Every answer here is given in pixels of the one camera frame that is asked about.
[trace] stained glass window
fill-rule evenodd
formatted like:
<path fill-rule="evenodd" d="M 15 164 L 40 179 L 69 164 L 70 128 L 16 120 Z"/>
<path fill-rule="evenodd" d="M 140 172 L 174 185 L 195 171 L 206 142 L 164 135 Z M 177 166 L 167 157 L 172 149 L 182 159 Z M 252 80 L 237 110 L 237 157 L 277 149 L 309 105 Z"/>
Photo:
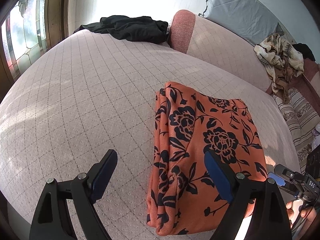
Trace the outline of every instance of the stained glass window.
<path fill-rule="evenodd" d="M 16 81 L 47 51 L 44 0 L 19 0 L 1 27 L 5 57 Z"/>

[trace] human hand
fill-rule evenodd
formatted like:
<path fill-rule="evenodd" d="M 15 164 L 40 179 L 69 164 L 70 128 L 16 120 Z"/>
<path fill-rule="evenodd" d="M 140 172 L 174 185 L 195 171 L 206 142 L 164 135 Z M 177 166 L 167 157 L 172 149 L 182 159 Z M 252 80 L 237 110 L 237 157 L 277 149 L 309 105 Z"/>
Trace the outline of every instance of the human hand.
<path fill-rule="evenodd" d="M 297 217 L 297 212 L 299 212 L 299 210 L 297 210 L 297 208 L 293 208 L 292 206 L 293 201 L 289 201 L 286 204 L 287 207 L 287 214 L 290 220 L 290 227 L 292 228 L 292 224 L 294 223 L 294 221 L 292 221 L 292 218 L 296 218 Z M 308 207 L 306 209 L 301 210 L 300 212 L 300 216 L 302 218 L 305 218 L 305 223 L 302 226 L 302 229 L 300 230 L 300 232 L 298 233 L 298 236 L 296 238 L 296 240 L 300 239 L 304 233 L 307 231 L 307 229 L 310 227 L 310 225 L 312 224 L 313 220 L 316 218 L 317 216 L 317 212 L 313 207 Z"/>

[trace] black cloth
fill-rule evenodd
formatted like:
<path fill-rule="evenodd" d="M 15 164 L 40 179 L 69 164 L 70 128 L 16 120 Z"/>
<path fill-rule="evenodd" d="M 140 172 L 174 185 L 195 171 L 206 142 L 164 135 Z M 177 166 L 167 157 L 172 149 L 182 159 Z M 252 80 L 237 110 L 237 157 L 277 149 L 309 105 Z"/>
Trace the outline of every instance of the black cloth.
<path fill-rule="evenodd" d="M 311 49 L 309 49 L 307 44 L 298 43 L 292 45 L 297 51 L 302 53 L 304 59 L 309 58 L 312 61 L 316 61 L 315 56 L 313 56 Z"/>
<path fill-rule="evenodd" d="M 154 21 L 150 16 L 129 18 L 123 15 L 102 17 L 99 23 L 81 25 L 73 33 L 87 29 L 93 33 L 110 33 L 118 40 L 162 43 L 167 40 L 168 23 Z"/>

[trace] striped cushion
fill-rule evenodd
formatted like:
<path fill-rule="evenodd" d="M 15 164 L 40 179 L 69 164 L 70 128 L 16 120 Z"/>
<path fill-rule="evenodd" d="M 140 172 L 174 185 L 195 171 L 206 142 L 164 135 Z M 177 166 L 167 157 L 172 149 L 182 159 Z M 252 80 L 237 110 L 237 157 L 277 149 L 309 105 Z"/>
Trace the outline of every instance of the striped cushion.
<path fill-rule="evenodd" d="M 301 172 L 304 172 L 307 155 L 311 152 L 312 130 L 320 122 L 320 117 L 311 104 L 296 88 L 289 89 L 289 104 L 273 95 L 292 135 L 296 147 Z"/>

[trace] blue gripper pad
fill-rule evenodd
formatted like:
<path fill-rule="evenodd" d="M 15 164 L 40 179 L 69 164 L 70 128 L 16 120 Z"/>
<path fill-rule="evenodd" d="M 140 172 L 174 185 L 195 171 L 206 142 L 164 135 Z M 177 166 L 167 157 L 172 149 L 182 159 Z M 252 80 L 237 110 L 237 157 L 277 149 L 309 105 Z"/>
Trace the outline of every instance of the blue gripper pad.
<path fill-rule="evenodd" d="M 95 203 L 98 199 L 102 198 L 116 168 L 117 162 L 117 153 L 114 150 L 109 150 L 102 158 L 100 163 L 94 164 L 97 166 L 98 170 L 91 185 L 92 192 L 90 195 L 90 200 L 92 203 Z"/>
<path fill-rule="evenodd" d="M 232 203 L 234 197 L 232 195 L 230 181 L 209 151 L 204 154 L 204 165 L 207 168 L 210 178 L 213 180 L 220 197 L 229 204 Z"/>

